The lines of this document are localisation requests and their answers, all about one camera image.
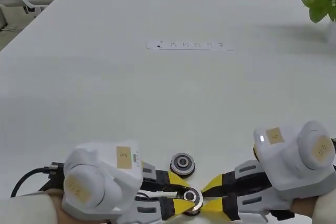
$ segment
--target plant leaf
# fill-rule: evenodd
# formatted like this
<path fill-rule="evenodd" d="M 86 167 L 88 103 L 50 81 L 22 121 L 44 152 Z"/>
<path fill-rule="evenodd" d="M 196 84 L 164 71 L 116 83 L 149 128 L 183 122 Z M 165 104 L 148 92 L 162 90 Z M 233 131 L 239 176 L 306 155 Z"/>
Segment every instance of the plant leaf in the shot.
<path fill-rule="evenodd" d="M 314 23 L 320 22 L 328 14 L 327 9 L 310 8 L 309 17 Z"/>
<path fill-rule="evenodd" d="M 329 0 L 301 0 L 301 1 L 306 7 L 313 8 L 313 9 L 329 10 L 329 8 L 332 6 L 331 1 Z"/>
<path fill-rule="evenodd" d="M 336 6 L 331 7 L 328 14 L 329 14 L 330 19 L 332 21 L 335 21 L 336 20 Z"/>

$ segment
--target black cable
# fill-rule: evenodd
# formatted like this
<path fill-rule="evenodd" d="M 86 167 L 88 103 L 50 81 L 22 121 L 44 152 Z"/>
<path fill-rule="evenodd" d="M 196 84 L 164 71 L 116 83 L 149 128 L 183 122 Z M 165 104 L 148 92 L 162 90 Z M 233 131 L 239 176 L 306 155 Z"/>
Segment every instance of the black cable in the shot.
<path fill-rule="evenodd" d="M 49 174 L 49 172 L 51 171 L 51 169 L 49 167 L 43 167 L 43 168 L 37 168 L 34 170 L 31 170 L 29 173 L 25 174 L 19 181 L 18 183 L 16 183 L 12 194 L 10 195 L 11 198 L 15 197 L 17 194 L 17 191 L 19 191 L 21 185 L 23 184 L 24 181 L 27 180 L 27 178 L 33 176 L 34 174 L 38 174 L 38 173 L 44 173 L 44 174 Z"/>

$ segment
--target floor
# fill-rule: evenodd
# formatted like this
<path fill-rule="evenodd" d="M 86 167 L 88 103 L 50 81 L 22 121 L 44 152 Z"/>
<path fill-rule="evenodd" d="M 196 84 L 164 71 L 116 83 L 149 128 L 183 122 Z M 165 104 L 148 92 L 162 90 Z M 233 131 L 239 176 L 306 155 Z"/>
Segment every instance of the floor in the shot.
<path fill-rule="evenodd" d="M 10 43 L 16 35 L 20 33 L 19 30 L 17 31 L 0 31 L 0 51 Z"/>
<path fill-rule="evenodd" d="M 0 51 L 7 46 L 32 20 L 32 14 L 26 14 L 21 7 L 4 8 L 1 11 L 8 26 L 0 31 Z"/>

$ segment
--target metal bearing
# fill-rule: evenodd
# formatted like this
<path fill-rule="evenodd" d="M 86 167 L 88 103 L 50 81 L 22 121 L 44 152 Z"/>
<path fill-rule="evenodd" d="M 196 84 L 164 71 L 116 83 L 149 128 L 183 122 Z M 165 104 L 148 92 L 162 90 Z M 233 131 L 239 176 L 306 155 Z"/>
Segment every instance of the metal bearing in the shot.
<path fill-rule="evenodd" d="M 188 178 L 195 172 L 194 159 L 187 153 L 177 153 L 172 157 L 170 170 L 181 178 Z"/>
<path fill-rule="evenodd" d="M 192 209 L 184 212 L 183 214 L 188 216 L 196 216 L 199 214 L 201 207 L 203 206 L 203 196 L 201 191 L 195 188 L 189 188 L 184 193 L 177 193 L 177 197 L 179 199 L 184 199 L 195 203 L 195 206 Z"/>

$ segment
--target sleeve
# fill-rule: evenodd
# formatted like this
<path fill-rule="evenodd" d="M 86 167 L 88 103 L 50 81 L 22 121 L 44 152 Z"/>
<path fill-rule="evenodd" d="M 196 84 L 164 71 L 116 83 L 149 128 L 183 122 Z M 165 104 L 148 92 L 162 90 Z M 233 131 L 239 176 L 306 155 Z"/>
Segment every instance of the sleeve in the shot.
<path fill-rule="evenodd" d="M 47 194 L 0 200 L 1 224 L 57 224 L 54 204 Z"/>
<path fill-rule="evenodd" d="M 316 201 L 312 224 L 335 224 L 336 190 L 320 196 Z"/>

